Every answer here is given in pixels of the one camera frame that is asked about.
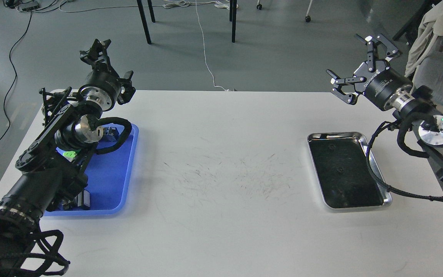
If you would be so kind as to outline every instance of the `gray floor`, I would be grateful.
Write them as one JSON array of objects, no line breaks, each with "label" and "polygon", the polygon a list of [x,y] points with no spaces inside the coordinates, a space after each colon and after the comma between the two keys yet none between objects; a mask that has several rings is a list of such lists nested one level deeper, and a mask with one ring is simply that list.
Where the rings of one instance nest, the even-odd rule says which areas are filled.
[{"label": "gray floor", "polygon": [[[76,0],[63,9],[134,2]],[[353,37],[355,33],[392,36],[419,5],[399,0],[315,1],[312,21],[305,23],[308,1],[262,0],[263,10],[256,10],[255,3],[239,0],[237,43],[230,42],[227,10],[213,5],[198,8],[208,64],[217,85],[230,90],[329,91],[327,68],[348,77],[366,57],[366,48]],[[39,88],[79,88],[90,71],[79,60],[79,50],[88,49],[95,38],[112,40],[108,50],[112,65],[120,74],[134,70],[137,89],[220,90],[212,86],[204,65],[195,7],[155,7],[155,15],[157,23],[149,22],[152,45],[146,44],[135,7],[33,15],[27,36],[13,53],[19,78],[7,102],[12,127],[0,142],[0,178],[14,162],[11,158],[42,103]],[[0,1],[0,136],[7,124],[2,102],[13,79],[8,52],[25,30],[29,16],[4,8]],[[407,52],[404,39],[398,46]],[[392,62],[400,72],[405,64],[406,55]]]}]

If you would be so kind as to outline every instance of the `scratch mark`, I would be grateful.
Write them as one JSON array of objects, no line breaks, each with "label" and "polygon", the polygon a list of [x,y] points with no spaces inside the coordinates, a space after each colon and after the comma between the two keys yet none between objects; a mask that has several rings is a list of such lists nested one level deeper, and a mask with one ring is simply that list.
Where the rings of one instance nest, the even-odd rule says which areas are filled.
[{"label": "scratch mark", "polygon": [[408,261],[405,261],[405,265],[404,265],[403,267],[401,267],[400,269],[395,270],[394,272],[395,272],[395,273],[396,273],[396,272],[400,272],[401,270],[403,270],[403,269],[406,267],[407,264],[408,264]]},{"label": "scratch mark", "polygon": [[199,137],[200,139],[202,139],[202,140],[204,140],[205,142],[209,142],[209,143],[213,143],[213,142],[211,142],[211,141],[209,141],[209,140],[206,140],[204,137]]},{"label": "scratch mark", "polygon": [[137,247],[137,249],[139,250],[139,252],[141,253],[141,255],[142,255],[143,257],[146,257],[146,255],[143,253],[143,251],[141,251],[141,247],[139,247],[138,244],[136,244],[136,247]]},{"label": "scratch mark", "polygon": [[191,228],[187,227],[185,224],[181,223],[180,221],[176,220],[175,222],[179,223],[179,225],[183,226],[183,227],[186,228],[188,231],[193,232]]},{"label": "scratch mark", "polygon": [[165,220],[165,222],[167,222],[167,219],[165,218],[165,215],[163,214],[163,212],[158,207],[158,202],[157,202],[157,198],[156,197],[155,197],[155,205],[157,207],[157,210],[160,212],[160,214],[162,215],[163,219]]},{"label": "scratch mark", "polygon": [[93,249],[93,250],[90,250],[90,251],[85,251],[83,253],[80,253],[80,254],[76,255],[76,257],[77,256],[81,256],[83,254],[89,254],[89,253],[93,253],[93,252],[97,252],[97,251],[102,251],[102,250],[107,250],[107,249],[106,248],[99,248],[99,249]]}]

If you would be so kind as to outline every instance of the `black cable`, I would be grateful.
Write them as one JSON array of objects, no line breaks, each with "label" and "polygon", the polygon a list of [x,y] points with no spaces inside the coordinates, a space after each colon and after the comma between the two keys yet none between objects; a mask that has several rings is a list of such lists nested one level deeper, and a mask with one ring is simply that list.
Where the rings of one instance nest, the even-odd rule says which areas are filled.
[{"label": "black cable", "polygon": [[372,137],[370,138],[370,142],[369,145],[367,147],[367,151],[365,153],[366,156],[366,162],[367,162],[367,169],[371,175],[371,177],[378,183],[380,184],[380,186],[383,186],[388,192],[392,192],[392,193],[396,193],[398,195],[401,196],[406,196],[406,197],[411,197],[411,198],[418,198],[418,199],[428,199],[430,201],[439,201],[439,202],[443,202],[443,196],[424,196],[424,195],[418,195],[418,194],[414,194],[414,193],[409,193],[406,191],[402,191],[400,189],[397,189],[389,184],[387,184],[386,182],[384,182],[380,177],[378,177],[375,172],[372,170],[371,165],[370,165],[370,152],[372,149],[372,145],[374,144],[375,139],[377,138],[377,136],[384,131],[385,129],[389,128],[390,126],[396,126],[398,125],[399,121],[395,121],[395,122],[388,122],[388,121],[384,121],[383,123],[381,123],[379,125],[379,127],[377,128],[377,130],[374,132],[374,134],[372,135]]},{"label": "black cable", "polygon": [[[48,237],[56,237],[56,240],[54,241],[54,244],[51,245],[49,242],[47,242],[46,238]],[[64,264],[69,264],[70,262],[63,258],[58,251],[63,243],[64,235],[59,230],[51,230],[51,231],[45,231],[42,232],[40,229],[40,225],[37,226],[37,230],[30,235],[30,238],[37,241],[37,244],[39,245],[40,249],[44,252],[44,254],[51,255],[53,257],[56,257],[62,261]],[[51,259],[44,259],[44,262],[42,265],[40,265],[39,268],[37,268],[35,271],[38,272],[45,272],[48,270],[49,267],[51,267],[52,263],[55,262]]]},{"label": "black cable", "polygon": [[124,130],[121,133],[121,135],[119,136],[116,144],[114,144],[111,147],[105,147],[103,149],[95,149],[95,154],[97,155],[102,155],[102,154],[107,154],[107,153],[111,153],[116,151],[117,149],[119,149],[119,147],[121,147],[124,142],[128,139],[131,130],[132,130],[132,126],[131,123],[127,120],[127,119],[123,119],[120,117],[106,117],[106,118],[100,118],[99,120],[97,120],[96,126],[102,126],[102,125],[106,125],[106,124],[110,124],[110,123],[114,123],[114,124],[118,124],[118,125],[122,125],[124,126]]},{"label": "black cable", "polygon": [[425,122],[429,123],[432,126],[436,126],[436,120],[432,115],[423,112],[413,112],[403,120],[403,123],[401,123],[401,127],[399,128],[398,131],[397,144],[399,148],[401,148],[401,150],[406,152],[406,154],[408,154],[409,156],[414,156],[418,158],[429,158],[429,155],[427,153],[413,150],[409,148],[405,143],[406,133],[410,129],[410,126],[413,123],[413,121],[418,119],[424,120]]},{"label": "black cable", "polygon": [[53,8],[52,10],[46,10],[46,11],[36,11],[36,13],[46,13],[46,12],[51,12],[51,11],[55,11],[55,10],[57,10],[57,9],[59,9],[60,7],[62,7],[64,4],[66,4],[67,3],[67,1],[64,1],[64,2],[62,2],[61,4],[59,4],[59,6],[58,7],[56,7],[56,8]]},{"label": "black cable", "polygon": [[36,9],[35,11],[45,10],[45,9],[47,9],[47,8],[50,8],[50,7],[54,6],[54,5],[57,4],[57,3],[58,3],[58,0],[53,0],[53,2],[51,2],[51,4],[49,4],[47,7],[43,7],[43,8],[40,8],[40,9]]},{"label": "black cable", "polygon": [[9,92],[10,92],[11,89],[13,88],[13,86],[14,86],[14,84],[15,84],[15,82],[16,82],[16,79],[18,78],[18,74],[16,73],[15,65],[13,64],[13,61],[11,60],[11,53],[12,53],[14,47],[18,44],[18,42],[20,42],[20,41],[23,39],[23,37],[27,34],[27,32],[28,32],[28,27],[30,27],[30,21],[32,21],[32,14],[33,14],[33,12],[30,12],[30,18],[28,19],[28,24],[27,24],[27,28],[25,29],[25,32],[24,32],[23,35],[22,35],[22,36],[21,36],[21,37],[15,42],[15,44],[14,44],[13,46],[11,46],[11,49],[10,49],[10,51],[9,51],[8,58],[9,58],[9,62],[11,63],[11,66],[13,67],[13,71],[15,72],[15,77],[14,77],[14,79],[13,79],[13,82],[11,83],[11,86],[9,87],[9,89],[8,89],[6,95],[5,95],[5,100],[3,101],[3,112],[5,113],[5,117],[7,118],[7,121],[8,121],[8,127],[7,127],[6,131],[3,133],[3,135],[0,137],[0,141],[3,139],[3,137],[6,135],[6,133],[7,133],[8,130],[9,130],[9,128],[11,127],[11,121],[9,120],[8,114],[7,114],[7,112],[6,112],[6,99],[7,99],[7,97],[8,97]]},{"label": "black cable", "polygon": [[17,267],[12,268],[4,268],[0,267],[0,271],[7,271],[11,270],[13,272],[22,272],[22,273],[30,273],[34,275],[63,275],[69,268],[69,262],[66,260],[62,260],[58,257],[48,255],[48,254],[39,254],[39,253],[10,253],[10,254],[0,254],[0,260],[6,260],[6,259],[15,259],[15,258],[36,258],[36,259],[43,259],[45,261],[52,261],[54,263],[57,263],[58,265],[62,266],[63,269],[60,271],[51,271],[46,272],[42,270],[28,270],[28,269],[22,269]]}]

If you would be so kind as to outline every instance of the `white cable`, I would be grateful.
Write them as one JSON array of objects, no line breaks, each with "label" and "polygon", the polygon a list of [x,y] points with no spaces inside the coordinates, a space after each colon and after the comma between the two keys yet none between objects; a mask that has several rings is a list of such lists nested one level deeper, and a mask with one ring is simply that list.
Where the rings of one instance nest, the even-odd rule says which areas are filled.
[{"label": "white cable", "polygon": [[197,6],[197,5],[208,5],[208,4],[215,4],[215,7],[219,8],[219,9],[230,9],[230,1],[229,0],[225,0],[225,2],[222,1],[208,1],[208,2],[198,2],[197,0],[195,0],[195,2],[190,2],[190,1],[174,1],[174,0],[163,0],[167,3],[163,4],[163,7],[165,9],[171,9],[174,7],[189,7],[189,6]]},{"label": "white cable", "polygon": [[[196,6],[196,5],[208,5],[208,4],[215,4],[215,7],[219,8],[219,9],[230,9],[230,5],[229,5],[229,0],[225,0],[224,3],[222,1],[209,1],[209,2],[190,2],[190,1],[172,1],[172,0],[163,0],[165,3],[163,5],[153,5],[152,7],[164,7],[165,9],[170,9],[173,7],[189,7],[189,6]],[[113,6],[113,7],[98,7],[98,8],[93,8],[93,9],[87,9],[87,10],[76,10],[76,11],[67,11],[67,10],[63,10],[61,9],[61,6],[66,2],[66,0],[63,0],[60,4],[59,4],[59,10],[62,12],[68,12],[68,13],[73,13],[73,12],[84,12],[84,11],[92,11],[92,10],[100,10],[100,9],[112,9],[112,8],[130,8],[130,7],[138,7],[138,5],[131,5],[131,6]]]},{"label": "white cable", "polygon": [[[197,0],[195,0],[195,2],[189,2],[189,1],[172,1],[172,0],[164,0],[165,2],[170,2],[170,3],[166,3],[163,6],[153,6],[153,7],[165,7],[165,8],[173,8],[173,7],[189,7],[190,5],[194,5],[196,7],[196,14],[197,14],[197,23],[199,23],[199,28],[201,29],[201,33],[203,36],[203,52],[204,52],[204,64],[206,65],[206,68],[208,69],[208,71],[211,74],[211,77],[213,78],[213,86],[216,88],[222,88],[224,91],[229,91],[227,89],[225,89],[222,86],[217,86],[215,84],[215,76],[213,75],[213,72],[211,72],[210,67],[208,66],[208,61],[206,58],[206,44],[204,42],[204,31],[203,31],[203,27],[201,26],[201,21],[199,19],[199,14],[197,12],[197,6],[198,5],[207,5],[207,4],[215,4],[215,7],[217,8],[226,8],[226,9],[230,9],[229,4],[226,3],[222,3],[221,1],[210,1],[210,2],[197,2]],[[91,10],[98,10],[98,9],[109,9],[109,8],[127,8],[127,7],[137,7],[137,6],[116,6],[116,7],[98,7],[98,8],[93,8],[93,9],[88,9],[88,10],[78,10],[78,11],[65,11],[61,9],[61,6],[66,3],[66,0],[63,0],[60,4],[59,4],[59,10],[62,12],[69,12],[69,13],[73,13],[73,12],[84,12],[84,11],[91,11]]]},{"label": "white cable", "polygon": [[197,14],[197,23],[199,23],[199,28],[201,29],[201,34],[203,35],[203,52],[204,52],[204,64],[206,65],[206,68],[208,69],[208,71],[211,74],[211,77],[213,77],[213,86],[216,88],[222,88],[224,91],[229,91],[227,89],[225,89],[222,86],[217,86],[215,84],[215,76],[213,75],[213,72],[211,72],[210,67],[208,67],[208,62],[206,60],[206,45],[204,44],[204,32],[203,32],[203,27],[201,26],[201,21],[199,20],[199,14],[197,12],[197,0],[195,0],[195,7],[196,7],[196,14]]},{"label": "white cable", "polygon": [[[93,8],[93,9],[88,9],[88,10],[76,10],[76,11],[67,11],[67,10],[62,10],[61,6],[66,2],[66,0],[63,0],[63,2],[59,5],[59,10],[62,12],[84,12],[84,11],[91,11],[91,10],[100,10],[100,9],[112,9],[112,8],[132,8],[132,7],[138,7],[138,5],[132,5],[132,6],[113,6],[113,7],[98,7],[98,8]],[[163,7],[162,5],[152,5],[152,7]]]}]

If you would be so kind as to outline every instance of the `power strip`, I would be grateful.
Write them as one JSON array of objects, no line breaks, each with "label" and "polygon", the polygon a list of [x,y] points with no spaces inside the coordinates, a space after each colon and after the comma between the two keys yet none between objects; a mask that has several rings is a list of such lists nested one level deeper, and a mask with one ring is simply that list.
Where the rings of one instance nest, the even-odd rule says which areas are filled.
[{"label": "power strip", "polygon": [[32,2],[28,2],[28,3],[20,4],[20,5],[18,5],[18,7],[22,11],[32,11],[32,10],[38,9],[40,6],[37,1],[32,1]]}]

